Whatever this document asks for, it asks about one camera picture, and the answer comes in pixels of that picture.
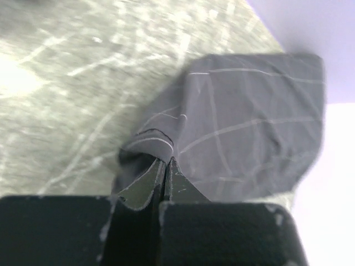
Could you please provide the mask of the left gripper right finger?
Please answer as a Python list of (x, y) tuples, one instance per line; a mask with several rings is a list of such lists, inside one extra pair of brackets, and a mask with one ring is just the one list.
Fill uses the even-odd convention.
[(290, 213), (274, 203), (209, 201), (167, 167), (159, 206), (161, 265), (307, 265)]

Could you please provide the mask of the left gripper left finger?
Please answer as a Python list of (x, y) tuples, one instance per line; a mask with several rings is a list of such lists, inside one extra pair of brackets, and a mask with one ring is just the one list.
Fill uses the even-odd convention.
[(113, 196), (102, 265), (155, 265), (165, 172), (166, 164), (156, 159), (141, 177)]

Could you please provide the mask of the dark grey checked pillowcase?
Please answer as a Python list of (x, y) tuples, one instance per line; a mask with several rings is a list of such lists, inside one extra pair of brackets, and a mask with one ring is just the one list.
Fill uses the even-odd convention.
[(213, 201), (291, 191), (322, 145), (325, 74), (314, 54), (209, 54), (145, 107), (118, 153), (113, 191), (175, 160)]

